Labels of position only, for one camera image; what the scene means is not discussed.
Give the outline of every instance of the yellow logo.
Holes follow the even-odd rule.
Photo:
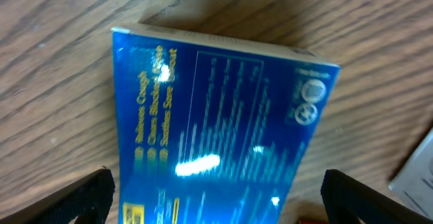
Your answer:
[[[144,205],[123,203],[123,224],[144,224]]]

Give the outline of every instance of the blue box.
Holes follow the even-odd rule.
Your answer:
[[[119,223],[276,223],[339,67],[143,24],[113,56]]]

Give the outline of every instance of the wood grain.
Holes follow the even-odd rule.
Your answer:
[[[433,0],[0,0],[0,218],[106,166],[110,27],[141,20],[312,49],[342,66],[280,223],[340,169],[379,192],[433,119]],[[118,194],[108,223],[117,218]]]

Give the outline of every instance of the wooden table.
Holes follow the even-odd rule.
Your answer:
[[[118,184],[110,28],[124,22],[341,64],[280,223],[324,215],[325,169],[394,198],[389,179],[433,119],[433,0],[0,0],[0,14],[0,217],[101,166]]]

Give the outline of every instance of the round icon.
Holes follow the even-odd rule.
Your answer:
[[[325,97],[326,86],[318,79],[310,79],[302,86],[301,94],[306,102],[320,102]]]
[[[303,103],[295,110],[295,119],[300,125],[309,125],[317,118],[317,108],[310,103]]]

